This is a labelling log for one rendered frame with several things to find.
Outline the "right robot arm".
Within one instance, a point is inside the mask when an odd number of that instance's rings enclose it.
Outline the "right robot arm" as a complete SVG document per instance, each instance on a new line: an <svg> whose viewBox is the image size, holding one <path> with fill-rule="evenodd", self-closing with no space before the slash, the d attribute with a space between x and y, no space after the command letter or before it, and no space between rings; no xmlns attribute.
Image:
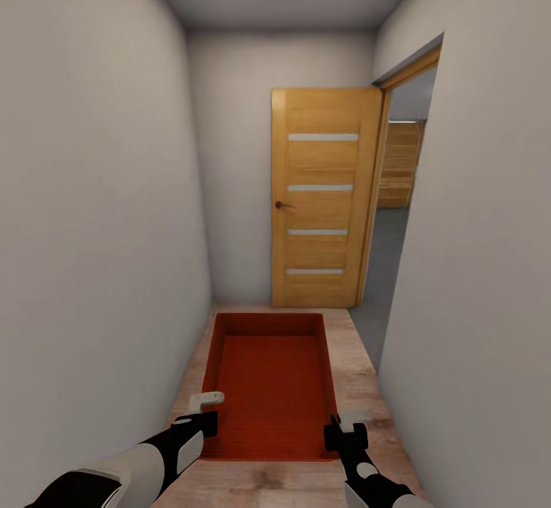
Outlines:
<svg viewBox="0 0 551 508"><path fill-rule="evenodd" d="M369 408L342 409L339 422L331 416L332 424L324 426L324 446L338 451L347 479L344 485L349 508L438 508L413 495L405 484L396 484L380 476L369 455L367 427L359 421L372 421Z"/></svg>

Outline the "storage box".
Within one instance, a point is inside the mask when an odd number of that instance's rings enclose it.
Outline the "storage box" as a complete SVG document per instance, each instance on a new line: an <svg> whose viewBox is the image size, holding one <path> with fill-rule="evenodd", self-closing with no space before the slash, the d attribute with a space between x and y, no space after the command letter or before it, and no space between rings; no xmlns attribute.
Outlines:
<svg viewBox="0 0 551 508"><path fill-rule="evenodd" d="M324 426L339 422L322 313L219 313L203 393L222 392L217 435L198 460L334 461Z"/></svg>

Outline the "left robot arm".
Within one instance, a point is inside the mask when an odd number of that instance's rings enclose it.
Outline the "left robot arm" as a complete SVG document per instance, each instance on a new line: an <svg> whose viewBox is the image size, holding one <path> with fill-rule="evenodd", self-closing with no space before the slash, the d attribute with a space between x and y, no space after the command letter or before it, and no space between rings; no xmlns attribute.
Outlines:
<svg viewBox="0 0 551 508"><path fill-rule="evenodd" d="M222 392L193 394L189 416L132 448L66 471L24 508L149 508L200 457L204 438L217 435L217 411L201 406L223 401Z"/></svg>

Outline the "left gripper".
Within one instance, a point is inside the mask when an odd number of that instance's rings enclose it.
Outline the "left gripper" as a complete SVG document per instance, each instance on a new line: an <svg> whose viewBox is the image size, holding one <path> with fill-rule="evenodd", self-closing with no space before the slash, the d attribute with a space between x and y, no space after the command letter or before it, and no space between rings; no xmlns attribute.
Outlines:
<svg viewBox="0 0 551 508"><path fill-rule="evenodd" d="M183 418L197 419L202 426L204 438L213 437L217 435L217 411L203 412L202 414L193 414L189 416L179 416L176 421Z"/></svg>

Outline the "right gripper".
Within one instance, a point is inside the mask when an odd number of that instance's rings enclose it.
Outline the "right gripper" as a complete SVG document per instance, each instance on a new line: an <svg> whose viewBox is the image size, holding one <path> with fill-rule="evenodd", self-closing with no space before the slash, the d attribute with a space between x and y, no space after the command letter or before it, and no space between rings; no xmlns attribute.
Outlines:
<svg viewBox="0 0 551 508"><path fill-rule="evenodd" d="M331 416L332 424L324 426L324 446L328 451L338 451L340 458L350 445L358 445L368 449L367 427L364 423L354 423L354 432L342 432L339 422Z"/></svg>

